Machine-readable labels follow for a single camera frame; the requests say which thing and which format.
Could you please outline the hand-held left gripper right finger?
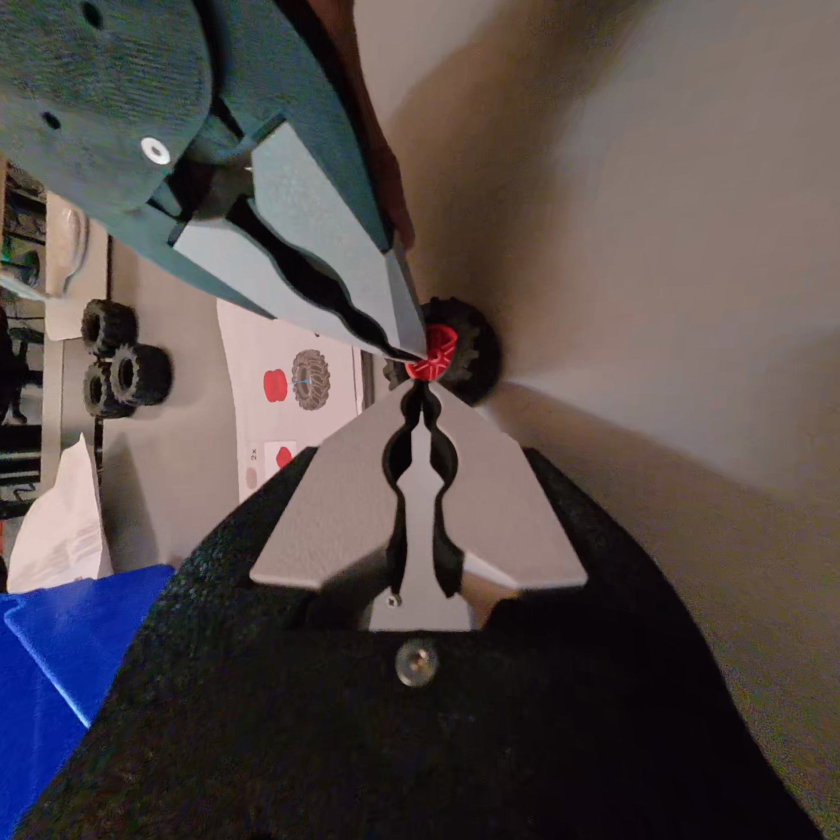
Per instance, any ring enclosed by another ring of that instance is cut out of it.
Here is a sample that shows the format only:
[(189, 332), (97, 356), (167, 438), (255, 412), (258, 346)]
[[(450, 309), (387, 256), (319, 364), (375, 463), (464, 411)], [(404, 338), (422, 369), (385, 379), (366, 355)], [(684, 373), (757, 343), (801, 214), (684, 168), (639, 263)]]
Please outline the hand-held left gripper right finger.
[(583, 587), (587, 573), (520, 445), (441, 385), (434, 429), (455, 450), (446, 536), (463, 554), (458, 594), (474, 628), (502, 601)]

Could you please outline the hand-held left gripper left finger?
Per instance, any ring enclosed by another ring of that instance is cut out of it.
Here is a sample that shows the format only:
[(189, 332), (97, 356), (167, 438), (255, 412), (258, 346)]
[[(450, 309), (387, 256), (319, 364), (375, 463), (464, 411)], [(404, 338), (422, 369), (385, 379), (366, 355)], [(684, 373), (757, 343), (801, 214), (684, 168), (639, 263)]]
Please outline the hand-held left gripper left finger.
[(280, 514), (249, 578), (315, 595), (309, 621), (368, 629), (375, 599), (405, 563), (404, 499), (394, 443), (417, 425), (422, 386), (406, 382), (325, 438)]

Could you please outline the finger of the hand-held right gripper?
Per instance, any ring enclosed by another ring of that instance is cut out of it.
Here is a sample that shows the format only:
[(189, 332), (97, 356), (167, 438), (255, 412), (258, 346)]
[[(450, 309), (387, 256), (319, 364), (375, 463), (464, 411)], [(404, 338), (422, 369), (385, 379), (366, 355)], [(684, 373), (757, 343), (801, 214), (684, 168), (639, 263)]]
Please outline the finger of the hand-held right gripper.
[(273, 318), (389, 358), (422, 358), (422, 314), (394, 252), (352, 235), (308, 255), (258, 216), (245, 221), (257, 222), (257, 238), (226, 218), (192, 221), (174, 252)]
[(283, 242), (339, 283), (339, 300), (382, 354), (427, 356), (427, 332), (398, 236), (381, 250), (289, 121), (253, 152), (257, 213)]

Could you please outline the black toy tire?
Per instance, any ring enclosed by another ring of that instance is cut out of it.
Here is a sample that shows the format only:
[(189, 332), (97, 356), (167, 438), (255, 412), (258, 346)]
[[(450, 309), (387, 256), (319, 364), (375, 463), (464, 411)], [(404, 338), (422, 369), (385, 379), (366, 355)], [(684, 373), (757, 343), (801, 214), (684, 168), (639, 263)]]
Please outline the black toy tire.
[(433, 297), (423, 304), (422, 312), (428, 328), (446, 327), (456, 336), (451, 359), (434, 382), (475, 406), (501, 374), (502, 352), (495, 330), (480, 310), (454, 297)]
[(131, 417), (135, 408), (117, 399), (110, 379), (111, 365), (97, 360), (90, 364), (82, 381), (82, 400), (88, 414), (102, 421)]
[(145, 343), (123, 344), (112, 357), (112, 393), (123, 405), (160, 405), (168, 397), (172, 381), (170, 357), (156, 346)]
[(92, 356), (111, 359), (120, 347), (138, 339), (135, 310), (115, 301), (92, 299), (82, 313), (80, 335)]

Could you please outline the red toy wheel rim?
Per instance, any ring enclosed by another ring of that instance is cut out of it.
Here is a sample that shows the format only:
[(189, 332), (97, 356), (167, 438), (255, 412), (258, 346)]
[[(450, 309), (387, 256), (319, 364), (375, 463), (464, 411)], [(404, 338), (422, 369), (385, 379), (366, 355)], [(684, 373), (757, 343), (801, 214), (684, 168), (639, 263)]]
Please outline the red toy wheel rim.
[(439, 380), (455, 355), (458, 335), (451, 327), (442, 323), (427, 325), (427, 357), (415, 363), (405, 363), (408, 377), (420, 382)]

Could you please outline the person's right hand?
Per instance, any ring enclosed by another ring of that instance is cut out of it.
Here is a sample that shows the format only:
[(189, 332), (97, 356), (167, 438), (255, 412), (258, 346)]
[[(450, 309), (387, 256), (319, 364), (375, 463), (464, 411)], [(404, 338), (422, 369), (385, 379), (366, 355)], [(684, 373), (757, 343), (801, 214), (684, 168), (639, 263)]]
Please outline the person's right hand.
[(360, 106), (364, 136), (377, 199), (404, 249), (415, 243), (415, 229), (407, 208), (400, 165), (377, 118), (361, 64), (354, 1), (310, 1), (311, 9), (331, 38)]

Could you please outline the white instruction booklet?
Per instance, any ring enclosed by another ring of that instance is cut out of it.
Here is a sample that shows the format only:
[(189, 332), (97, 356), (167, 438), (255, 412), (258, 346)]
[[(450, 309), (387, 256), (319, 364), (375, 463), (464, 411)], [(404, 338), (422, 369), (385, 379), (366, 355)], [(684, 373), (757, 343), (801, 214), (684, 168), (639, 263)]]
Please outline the white instruction booklet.
[(365, 407), (362, 353), (317, 332), (217, 303), (234, 400), (238, 498)]

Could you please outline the pale plastic bag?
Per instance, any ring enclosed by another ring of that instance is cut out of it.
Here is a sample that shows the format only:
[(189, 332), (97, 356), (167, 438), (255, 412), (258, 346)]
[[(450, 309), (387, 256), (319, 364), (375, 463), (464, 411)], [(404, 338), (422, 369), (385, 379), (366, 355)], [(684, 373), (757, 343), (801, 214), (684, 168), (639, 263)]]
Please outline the pale plastic bag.
[(109, 297), (109, 235), (63, 197), (46, 199), (46, 336), (73, 340), (89, 301)]

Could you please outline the white paper bag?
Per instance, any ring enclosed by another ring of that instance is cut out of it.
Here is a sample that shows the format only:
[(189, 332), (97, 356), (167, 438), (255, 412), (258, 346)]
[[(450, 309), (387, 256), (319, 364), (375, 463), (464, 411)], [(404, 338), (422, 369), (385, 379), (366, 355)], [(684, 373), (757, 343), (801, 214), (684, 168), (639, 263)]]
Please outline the white paper bag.
[(95, 458), (80, 435), (62, 452), (54, 486), (24, 516), (10, 556), (7, 590), (23, 594), (112, 574)]

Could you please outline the blue plastic bin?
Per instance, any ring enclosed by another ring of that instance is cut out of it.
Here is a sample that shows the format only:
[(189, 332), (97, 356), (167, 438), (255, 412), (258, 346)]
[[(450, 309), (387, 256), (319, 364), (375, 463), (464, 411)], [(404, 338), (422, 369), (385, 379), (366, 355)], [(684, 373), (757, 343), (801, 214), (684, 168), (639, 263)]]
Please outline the blue plastic bin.
[(171, 566), (2, 595), (1, 838), (97, 715)]

